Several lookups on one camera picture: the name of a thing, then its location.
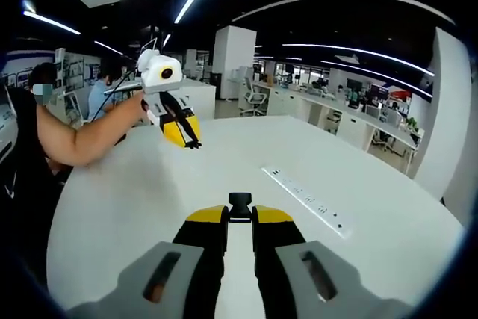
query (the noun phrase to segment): electrical outlet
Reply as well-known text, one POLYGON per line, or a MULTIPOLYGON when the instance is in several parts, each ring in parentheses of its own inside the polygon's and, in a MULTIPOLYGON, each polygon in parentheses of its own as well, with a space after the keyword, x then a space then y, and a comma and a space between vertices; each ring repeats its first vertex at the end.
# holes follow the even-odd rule
POLYGON ((352 233, 352 229, 344 220, 344 216, 336 211, 333 211, 325 203, 317 199, 317 197, 310 194, 303 186, 287 177, 284 171, 274 166, 267 166, 261 168, 270 178, 276 181, 282 188, 284 188, 293 198, 297 199, 310 212, 322 220, 330 229, 340 235, 342 238, 347 238, 352 233))

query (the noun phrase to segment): white desk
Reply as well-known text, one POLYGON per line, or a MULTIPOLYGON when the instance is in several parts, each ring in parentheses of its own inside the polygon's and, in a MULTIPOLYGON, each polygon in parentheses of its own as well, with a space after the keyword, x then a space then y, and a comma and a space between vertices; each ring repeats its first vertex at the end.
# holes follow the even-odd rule
MULTIPOLYGON (((248 117, 201 128, 199 150, 166 142, 152 126, 133 128, 101 161, 72 171, 47 257, 49 290, 62 307, 110 293, 122 270, 171 241, 186 216, 227 205, 234 191, 286 211, 307 241, 321 241, 356 267, 364 287, 409 305, 438 280, 459 244, 459 222, 415 182, 303 121, 248 117), (268 164, 347 215, 351 236, 339 237, 286 193, 261 171, 268 164)), ((229 225, 225 265, 216 318, 263 318, 249 226, 229 225)))
POLYGON ((408 132, 393 127, 388 123, 383 123, 375 117, 349 108, 344 101, 327 99, 311 95, 310 93, 292 91, 279 86, 270 87, 264 82, 255 82, 253 85, 270 91, 267 114, 271 112, 272 114, 289 114, 300 120, 316 125, 319 128, 323 128, 330 109, 341 112, 342 119, 338 126, 337 136, 355 147, 363 149, 365 152, 368 151, 370 147, 376 129, 389 134, 412 149, 405 173, 408 172, 412 151, 417 148, 408 132))
MULTIPOLYGON (((118 88, 114 91, 115 93, 124 93, 128 91, 135 91, 141 90, 143 88, 143 83, 141 81, 127 81, 124 84, 118 86, 118 88)), ((108 89, 104 92, 105 95, 109 95, 114 90, 114 87, 108 89)))

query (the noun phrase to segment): black ceiling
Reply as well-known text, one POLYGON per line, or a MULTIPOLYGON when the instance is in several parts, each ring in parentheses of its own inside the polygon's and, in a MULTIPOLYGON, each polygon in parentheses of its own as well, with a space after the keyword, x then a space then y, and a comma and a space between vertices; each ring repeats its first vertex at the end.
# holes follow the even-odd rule
MULTIPOLYGON (((20 0, 4 3, 7 31, 4 49, 52 48, 110 55, 93 43, 106 43, 134 57, 132 42, 149 38, 145 27, 154 25, 160 36, 171 33, 166 50, 212 49, 218 28, 233 24, 258 32, 260 55, 302 58, 305 64, 321 60, 341 62, 335 55, 351 52, 317 48, 285 48, 283 43, 319 43, 366 49, 394 56, 427 68, 432 57, 435 26, 458 34, 466 43, 476 43, 475 0, 415 0, 456 21, 455 28, 435 14, 393 0, 305 0, 265 10, 232 22, 267 4, 282 0, 196 0, 180 24, 173 20, 186 0, 122 0, 112 6, 88 9, 79 0, 32 0, 37 12, 81 32, 75 36, 21 15, 20 0), (25 40, 35 38, 39 41, 25 40)), ((357 54, 362 67, 417 84, 423 73, 370 55, 357 54)))

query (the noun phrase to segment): person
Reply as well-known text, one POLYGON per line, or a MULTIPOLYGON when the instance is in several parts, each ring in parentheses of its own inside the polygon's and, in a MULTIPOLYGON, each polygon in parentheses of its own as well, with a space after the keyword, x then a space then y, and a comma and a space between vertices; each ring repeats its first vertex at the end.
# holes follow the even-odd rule
POLYGON ((28 89, 33 91, 33 85, 55 85, 57 70, 53 63, 36 65, 28 77, 28 89))
POLYGON ((394 126, 399 126, 401 122, 403 121, 403 115, 400 113, 398 109, 398 104, 395 101, 391 103, 391 110, 395 113, 395 115, 391 116, 389 114, 388 118, 394 124, 394 126))
MULTIPOLYGON (((57 78, 57 70, 53 63, 42 63, 36 65, 35 68, 31 71, 28 77, 27 87, 30 92, 33 92, 34 85, 55 85, 55 80, 57 78)), ((60 164, 55 160, 46 157, 46 163, 48 167, 53 172, 54 175, 57 175, 60 171, 68 170, 68 166, 60 164)))
POLYGON ((45 157, 70 166, 98 160, 143 116, 143 94, 75 130, 37 104, 30 91, 0 88, 13 106, 18 127, 13 150, 0 156, 0 225, 6 226, 0 235, 45 285, 46 248, 59 198, 45 157))
POLYGON ((102 118, 107 112, 114 109, 114 96, 104 92, 121 77, 121 66, 114 61, 102 61, 98 80, 93 85, 88 96, 88 121, 102 118))
POLYGON ((356 89, 350 89, 349 92, 349 107, 357 108, 359 106, 359 92, 356 89))

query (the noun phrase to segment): floor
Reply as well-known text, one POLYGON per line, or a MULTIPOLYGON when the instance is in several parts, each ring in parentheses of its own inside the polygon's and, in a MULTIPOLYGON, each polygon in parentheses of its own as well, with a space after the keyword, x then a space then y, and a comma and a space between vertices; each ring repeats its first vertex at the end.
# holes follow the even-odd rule
MULTIPOLYGON (((239 117, 240 110, 238 108, 238 101, 224 101, 224 100, 216 100, 216 111, 215 111, 215 118, 216 119, 227 119, 230 117, 239 117)), ((399 170, 401 173, 405 173, 406 165, 408 161, 408 155, 404 157, 400 157, 396 153, 391 152, 390 150, 384 151, 381 146, 370 146, 368 150, 372 156, 375 156, 386 164, 389 164, 396 170, 399 170)))

